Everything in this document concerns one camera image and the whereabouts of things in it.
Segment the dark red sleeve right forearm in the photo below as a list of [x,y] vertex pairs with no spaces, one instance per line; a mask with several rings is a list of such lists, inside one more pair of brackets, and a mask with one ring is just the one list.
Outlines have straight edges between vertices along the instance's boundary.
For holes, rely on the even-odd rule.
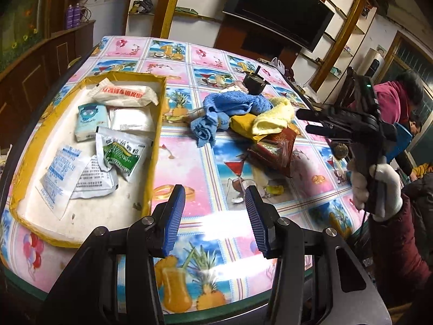
[[389,307],[432,291],[432,271],[415,245],[409,197],[403,194],[401,198],[401,209],[388,220],[368,218],[377,289]]

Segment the white-gloved right hand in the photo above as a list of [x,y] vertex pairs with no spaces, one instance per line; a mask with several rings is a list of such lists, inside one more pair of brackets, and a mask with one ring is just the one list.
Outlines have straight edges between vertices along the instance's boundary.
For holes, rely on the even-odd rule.
[[358,210],[366,210],[368,203],[373,203],[375,212],[371,212],[373,220],[385,222],[394,217],[403,206],[400,178],[391,165],[385,162],[371,165],[368,177],[374,186],[368,187],[368,179],[357,169],[357,162],[352,159],[348,163],[351,173],[353,202]]

